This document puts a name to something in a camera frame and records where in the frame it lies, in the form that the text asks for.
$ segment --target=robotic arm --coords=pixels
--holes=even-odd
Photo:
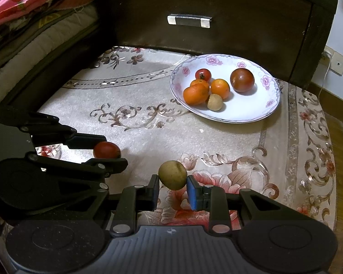
[[[54,143],[92,149],[101,141],[55,116],[0,106],[0,217],[14,226],[6,249],[16,274],[324,274],[329,268],[334,233],[253,190],[226,194],[189,176],[188,200],[193,210],[209,212],[207,230],[138,226],[138,212],[156,209],[157,175],[148,186],[110,195],[105,178],[124,171],[126,159],[78,164],[35,151]],[[241,230],[231,229],[229,210],[237,210]]]

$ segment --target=stack of bedding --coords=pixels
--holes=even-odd
[[[0,0],[0,102],[97,28],[93,0]]]

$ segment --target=crosshair logo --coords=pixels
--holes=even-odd
[[[175,229],[171,228],[169,230],[166,231],[168,234],[174,234],[176,232]]]

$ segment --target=plate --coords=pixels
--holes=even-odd
[[[183,90],[195,79],[197,70],[206,68],[212,79],[222,78],[230,85],[230,96],[219,111],[212,111],[205,104],[189,106],[183,98]],[[254,75],[253,89],[237,93],[230,83],[230,75],[237,68],[246,68]],[[276,79],[258,64],[238,56],[207,54],[190,58],[179,64],[170,76],[170,88],[181,105],[204,118],[223,123],[250,123],[272,114],[279,105],[281,92]]]

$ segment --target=floral tablecloth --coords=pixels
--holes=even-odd
[[[201,185],[234,194],[252,188],[333,229],[334,158],[317,97],[278,80],[281,103],[268,118],[247,124],[210,121],[186,110],[170,91],[171,72],[188,58],[113,47],[64,84],[40,111],[78,132],[105,135],[121,148],[129,166],[107,180],[111,193],[146,185],[163,162],[179,160]],[[91,150],[63,145],[50,153],[39,151],[77,163],[92,158]],[[238,229],[236,212],[230,217]],[[191,210],[185,188],[161,186],[156,211],[144,212],[139,224],[206,225],[208,218],[207,212]]]

